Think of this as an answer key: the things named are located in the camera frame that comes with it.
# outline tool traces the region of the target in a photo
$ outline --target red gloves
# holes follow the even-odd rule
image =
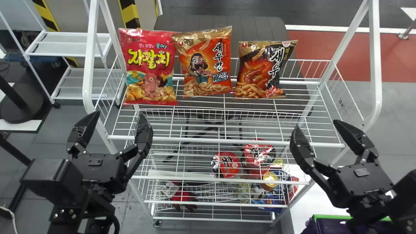
[[[172,201],[178,202],[197,202],[198,200],[195,198],[196,195],[192,192],[186,191],[181,187],[182,183],[177,181],[172,181],[176,186],[179,186],[179,190],[171,197]],[[173,204],[177,211],[181,211],[181,207],[179,204]],[[196,205],[184,205],[189,212],[193,212],[193,209],[197,209]]]

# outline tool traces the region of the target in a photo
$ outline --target white cord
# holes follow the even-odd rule
[[[15,229],[15,234],[18,234],[17,233],[17,228],[16,228],[16,218],[15,218],[15,214],[11,210],[7,209],[6,207],[0,207],[0,209],[3,209],[3,210],[8,211],[10,213],[10,215],[12,216],[12,220],[13,220],[13,227]]]

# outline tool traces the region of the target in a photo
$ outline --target white metal cart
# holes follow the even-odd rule
[[[338,136],[332,120],[341,119],[367,131],[380,113],[378,0],[363,1],[332,60],[288,61],[281,78],[287,93],[285,98],[244,100],[234,98],[233,94],[224,94],[183,99],[183,78],[175,73],[173,80],[178,106],[123,104],[119,110],[113,107],[114,100],[98,97],[96,102],[92,101],[93,45],[97,40],[94,35],[100,7],[118,55],[115,64],[124,66],[108,5],[104,0],[91,0],[83,80],[85,109],[87,113],[95,110],[102,112],[97,131],[111,153],[117,152],[114,140],[125,140],[126,146],[132,144],[140,112],[150,121],[154,129],[151,153],[129,184],[143,208],[148,209],[155,220],[261,222],[274,225],[314,183],[296,165],[288,149],[294,126],[298,124],[301,127],[314,149],[339,149],[339,155],[331,162],[334,164],[348,148]],[[371,92],[374,100],[371,114],[364,118],[337,63],[367,11],[370,15]],[[232,60],[236,63],[232,76],[235,85],[238,58]],[[275,168],[285,175],[274,182],[281,189],[278,204],[253,204],[253,192],[240,187],[261,180],[244,179],[243,170],[234,178],[212,175],[210,160],[215,153],[228,151],[240,157],[245,144],[271,144],[282,158],[283,166]],[[176,181],[187,191],[192,191],[198,201],[170,200],[161,192],[167,181]],[[298,188],[294,196],[290,195],[292,185]],[[195,204],[198,208],[193,213],[184,208],[177,212],[173,204]],[[283,210],[270,212],[262,210],[262,207]]]
[[[26,7],[31,12],[33,18],[38,22],[40,28],[42,29],[34,41],[27,47],[26,50],[20,45],[19,40],[16,38],[15,34],[12,31],[12,28],[9,26],[6,18],[0,11],[0,18],[6,25],[7,29],[10,32],[10,35],[13,37],[16,45],[18,46],[20,52],[22,53],[26,63],[30,67],[31,71],[35,75],[36,79],[40,83],[42,89],[44,90],[46,96],[52,104],[55,104],[55,100],[82,100],[82,80],[84,75],[83,68],[76,68],[69,65],[65,57],[85,57],[87,50],[87,33],[86,32],[49,32],[42,23],[39,21],[35,13],[32,11],[31,7],[27,4],[25,0],[22,0]],[[89,7],[87,0],[83,0],[86,13],[89,14]],[[94,82],[92,87],[92,99],[96,99],[100,94],[104,86],[110,86],[111,88],[105,89],[101,94],[101,100],[114,100],[115,90],[118,89],[121,77],[126,71],[125,67],[114,67],[109,70],[107,67],[107,55],[112,47],[111,37],[109,33],[94,33],[95,37],[95,46],[94,57],[99,57],[102,60],[103,68],[94,68]],[[30,62],[31,56],[54,56],[62,57],[68,68],[65,70],[60,81],[58,82],[57,87],[51,95],[49,95],[45,86],[43,85],[39,75],[37,74],[35,68]],[[119,104],[120,96],[116,98],[117,104]]]

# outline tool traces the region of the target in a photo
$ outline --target white wire shelf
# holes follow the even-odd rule
[[[233,93],[183,98],[183,78],[174,76],[178,106],[123,103],[107,138],[132,140],[137,117],[143,112],[152,124],[155,141],[193,137],[194,142],[249,143],[263,139],[274,146],[288,146],[293,128],[299,125],[312,146],[344,148],[332,119],[352,124],[364,119],[338,69],[325,86],[320,85],[330,63],[289,60],[281,79],[286,97],[279,99],[235,98]]]
[[[109,106],[110,101],[115,100],[118,95],[124,74],[117,58],[111,68],[94,68],[92,82],[92,99],[101,100]],[[51,97],[55,100],[82,100],[82,80],[84,68],[68,67]]]
[[[111,38],[108,33],[97,33],[98,44],[106,57],[110,47]],[[98,45],[95,46],[95,57],[101,57]],[[68,56],[85,57],[87,50],[86,32],[48,32],[43,30],[26,49],[27,55],[38,56]]]
[[[178,148],[175,144],[153,144],[150,155],[142,162],[132,177],[138,189],[138,195],[151,210],[154,219],[211,220],[233,222],[272,222],[272,212],[264,209],[275,208],[277,215],[287,208],[299,191],[309,184],[310,177],[295,164],[287,147],[276,148],[281,164],[273,165],[270,172],[278,175],[275,193],[278,196],[268,198],[269,203],[260,204],[251,188],[253,184],[265,182],[259,179],[244,179],[247,172],[240,169],[234,178],[222,179],[211,170],[210,161],[218,151],[233,152],[241,160],[240,146],[227,144],[187,144]],[[166,157],[175,157],[166,161]],[[176,182],[183,191],[192,192],[197,201],[186,201],[182,193],[173,201],[167,197],[162,188],[167,182]],[[296,193],[290,187],[296,186]],[[180,212],[173,204],[182,205]],[[190,213],[184,205],[197,205]]]
[[[110,82],[114,85],[120,83],[120,78],[123,75],[121,69],[115,69],[114,74],[116,77],[111,77]],[[68,67],[63,74],[58,86],[52,94],[52,98],[55,100],[82,100],[82,78],[84,75],[83,68]],[[94,78],[92,86],[92,99],[97,100],[101,90],[107,81],[107,72],[104,68],[94,69]],[[101,100],[113,100],[115,93],[111,88],[106,87],[102,94]]]

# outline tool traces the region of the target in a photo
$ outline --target caster wheel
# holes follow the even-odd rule
[[[51,63],[52,68],[58,68],[61,66],[61,62],[58,60],[56,62]]]
[[[55,102],[54,104],[52,104],[52,106],[53,106],[53,108],[55,108],[55,109],[59,109],[59,108],[61,108],[61,104],[60,104],[60,103],[57,103],[57,102]]]
[[[29,64],[27,62],[20,62],[20,65],[22,67],[28,67],[29,66]]]
[[[162,223],[162,221],[156,220],[153,224],[154,224],[155,227],[160,227],[161,223]]]

